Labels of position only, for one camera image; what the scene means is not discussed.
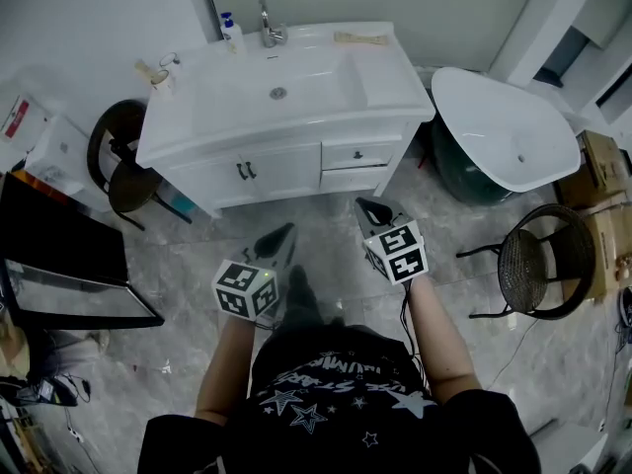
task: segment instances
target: black metal chair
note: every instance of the black metal chair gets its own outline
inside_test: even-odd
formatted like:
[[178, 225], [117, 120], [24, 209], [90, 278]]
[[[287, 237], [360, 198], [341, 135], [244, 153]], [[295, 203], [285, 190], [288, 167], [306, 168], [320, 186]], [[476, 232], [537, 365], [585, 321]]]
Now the black metal chair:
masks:
[[[123, 100], [111, 106], [99, 118], [88, 144], [90, 177], [108, 195], [115, 214], [140, 230], [144, 230], [145, 227], [124, 214], [143, 207], [150, 200], [158, 202], [169, 212], [191, 224], [188, 217], [158, 197], [157, 191], [163, 181], [162, 177], [153, 169], [143, 169], [137, 165], [136, 150], [129, 147], [140, 138], [145, 110], [144, 104], [140, 102]], [[112, 136], [112, 152], [120, 158], [109, 181], [99, 165], [101, 143], [106, 131]]]
[[[538, 239], [524, 225], [539, 217], [553, 216], [566, 225], [552, 234]], [[555, 257], [556, 276], [548, 276], [548, 265], [543, 245], [549, 243]], [[482, 251], [498, 255], [498, 278], [501, 292], [507, 301], [497, 314], [470, 314], [470, 318], [502, 318], [519, 312], [544, 320], [558, 320], [571, 314], [586, 298], [593, 283], [594, 241], [580, 216], [563, 205], [550, 203], [530, 212], [505, 238], [502, 244], [482, 246], [458, 253], [464, 258]], [[538, 310], [546, 288], [551, 282], [578, 279], [575, 291], [563, 304], [552, 309]]]

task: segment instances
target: bottle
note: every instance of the bottle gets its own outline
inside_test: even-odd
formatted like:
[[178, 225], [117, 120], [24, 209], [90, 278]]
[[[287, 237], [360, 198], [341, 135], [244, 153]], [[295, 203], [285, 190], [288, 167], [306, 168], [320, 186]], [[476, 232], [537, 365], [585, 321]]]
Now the bottle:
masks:
[[233, 54], [240, 56], [246, 54], [246, 45], [244, 44], [244, 35], [241, 33], [241, 27], [230, 19], [232, 13], [222, 12], [221, 17], [224, 24], [221, 26], [221, 33], [226, 40], [228, 50]]

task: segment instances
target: faucet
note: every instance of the faucet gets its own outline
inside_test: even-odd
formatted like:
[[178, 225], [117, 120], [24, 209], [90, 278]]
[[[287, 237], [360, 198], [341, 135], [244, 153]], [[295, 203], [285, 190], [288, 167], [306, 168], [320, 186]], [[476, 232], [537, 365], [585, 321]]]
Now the faucet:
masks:
[[270, 15], [268, 14], [268, 4], [266, 0], [259, 0], [261, 5], [261, 39], [265, 47], [274, 47], [278, 43], [284, 44], [287, 42], [287, 27], [285, 25], [279, 25], [275, 30], [270, 24]]

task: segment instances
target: white box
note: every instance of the white box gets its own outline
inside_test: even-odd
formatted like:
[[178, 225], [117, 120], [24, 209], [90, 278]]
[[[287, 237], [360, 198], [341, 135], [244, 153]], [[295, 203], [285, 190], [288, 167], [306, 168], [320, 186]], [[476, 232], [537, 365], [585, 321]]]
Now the white box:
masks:
[[28, 153], [48, 126], [49, 116], [14, 83], [0, 87], [0, 141]]
[[239, 262], [224, 260], [212, 287], [221, 310], [251, 321], [278, 302], [277, 273]]
[[88, 172], [88, 137], [62, 117], [55, 116], [27, 157], [25, 170], [51, 188], [89, 207], [111, 210], [108, 196]]
[[417, 221], [365, 239], [364, 251], [373, 266], [391, 284], [398, 284], [428, 271], [424, 237]]

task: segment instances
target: chair leg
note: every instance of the chair leg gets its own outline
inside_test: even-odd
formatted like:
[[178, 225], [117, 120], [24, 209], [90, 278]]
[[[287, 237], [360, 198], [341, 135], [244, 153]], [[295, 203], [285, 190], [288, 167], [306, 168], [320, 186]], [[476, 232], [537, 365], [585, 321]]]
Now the chair leg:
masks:
[[476, 253], [482, 253], [483, 251], [492, 251], [498, 255], [501, 252], [501, 245], [489, 244], [488, 246], [481, 246], [480, 248], [473, 249], [472, 251], [464, 251], [463, 253], [457, 253], [456, 258], [469, 257], [470, 255], [475, 255]]
[[127, 221], [128, 223], [131, 223], [132, 225], [134, 225], [136, 228], [138, 228], [138, 230], [142, 230], [143, 232], [145, 231], [145, 227], [142, 226], [138, 221], [134, 221], [133, 219], [131, 219], [130, 217], [125, 216], [124, 214], [121, 214], [120, 212], [118, 212], [117, 210], [115, 210], [115, 214], [120, 218], [120, 219], [124, 219], [125, 221]]
[[182, 219], [183, 221], [192, 224], [193, 222], [191, 221], [191, 219], [187, 216], [184, 216], [181, 212], [179, 212], [178, 210], [176, 210], [175, 208], [173, 208], [171, 205], [169, 205], [168, 203], [166, 203], [164, 200], [162, 200], [160, 197], [158, 197], [157, 194], [154, 194], [153, 199], [158, 202], [160, 205], [162, 205], [163, 207], [165, 207], [169, 212], [171, 212], [172, 214], [175, 214], [176, 216], [178, 216], [180, 219]]
[[471, 320], [476, 319], [476, 318], [503, 318], [505, 316], [509, 316], [512, 313], [513, 311], [510, 309], [510, 306], [507, 304], [505, 306], [505, 309], [503, 309], [503, 312], [498, 312], [496, 314], [470, 314], [469, 318]]

